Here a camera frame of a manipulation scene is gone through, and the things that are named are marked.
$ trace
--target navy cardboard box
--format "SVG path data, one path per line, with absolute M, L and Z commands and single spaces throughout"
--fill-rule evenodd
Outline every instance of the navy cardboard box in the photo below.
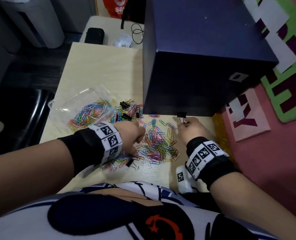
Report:
M 147 0 L 144 114 L 213 116 L 278 60 L 242 0 Z

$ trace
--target black cable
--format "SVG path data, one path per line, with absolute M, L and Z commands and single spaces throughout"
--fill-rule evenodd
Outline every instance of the black cable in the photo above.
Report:
M 141 43 L 143 42 L 143 39 L 141 40 L 140 43 L 137 43 L 137 42 L 134 40 L 134 34 L 135 34 L 135 35 L 138 35 L 138 34 L 141 34 L 141 33 L 142 33 L 142 36 L 144 36 L 144 31 L 143 31 L 143 29 L 141 28 L 141 26 L 140 26 L 139 24 L 137 24 L 137 25 L 140 27 L 140 29 L 139 29 L 139 28 L 136 28 L 136 29 L 133 30 L 132 27 L 133 27 L 135 24 L 132 24 L 132 26 L 131 26 L 131 32 L 132 32 L 131 37 L 132 37 L 132 40 L 133 40 L 136 44 L 141 44 Z

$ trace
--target red plastic bag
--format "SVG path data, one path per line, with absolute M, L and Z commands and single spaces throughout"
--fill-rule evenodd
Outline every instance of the red plastic bag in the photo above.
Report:
M 110 17 L 120 19 L 124 12 L 127 0 L 103 0 Z

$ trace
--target green poster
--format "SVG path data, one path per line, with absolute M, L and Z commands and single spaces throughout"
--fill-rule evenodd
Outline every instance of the green poster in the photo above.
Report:
M 290 47 L 296 48 L 296 5 L 291 0 L 276 0 L 289 15 L 281 39 Z M 261 79 L 277 117 L 282 122 L 296 119 L 296 63 L 283 73 L 274 69 L 272 79 L 264 76 Z

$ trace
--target wooden table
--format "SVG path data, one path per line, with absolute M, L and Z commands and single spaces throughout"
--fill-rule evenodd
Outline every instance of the wooden table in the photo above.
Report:
M 111 17 L 100 17 L 100 16 L 92 16 L 88 20 L 85 30 L 82 33 L 82 36 L 80 38 L 80 43 L 85 42 L 86 33 L 89 28 L 102 28 L 105 32 L 105 36 L 103 39 L 103 45 L 112 45 L 112 42 L 114 40 L 119 40 L 120 33 L 127 34 L 129 36 L 132 35 L 131 26 L 134 24 L 134 22 L 131 21 L 125 21 L 124 23 L 124 29 L 120 29 L 122 20 L 118 18 L 111 18 Z M 134 25 L 133 29 L 139 28 L 138 25 Z M 143 34 L 134 34 L 134 40 L 137 43 L 140 43 L 141 38 Z M 130 48 L 136 48 L 136 49 L 142 49 L 143 44 L 136 44 L 134 41 L 132 41 Z
M 142 50 L 134 48 L 122 48 L 105 45 L 94 45 L 85 43 L 73 43 L 66 62 L 65 69 L 55 95 L 56 98 L 69 99 L 84 88 L 95 87 L 103 84 L 109 91 L 115 92 L 124 99 L 133 99 L 136 104 L 143 101 L 142 88 Z M 45 129 L 41 137 L 41 143 L 58 137 L 66 136 L 69 133 L 59 131 L 51 120 L 52 111 L 46 122 Z M 151 121 L 151 117 L 144 115 L 145 122 Z M 161 115 L 160 119 L 175 125 L 172 116 Z M 208 130 L 208 138 L 215 140 L 214 128 L 211 117 L 198 117 Z M 157 122 L 157 125 L 167 132 L 166 127 Z M 89 186 L 100 182 L 111 184 L 126 181 L 147 181 L 157 185 L 178 189 L 176 168 L 187 161 L 186 147 L 174 134 L 174 140 L 178 143 L 175 147 L 180 153 L 180 157 L 175 162 L 148 165 L 138 163 L 139 169 L 133 168 L 125 170 L 119 169 L 118 172 L 107 172 L 95 170 L 87 177 L 82 178 L 77 175 L 61 192 L 66 192 L 74 188 Z

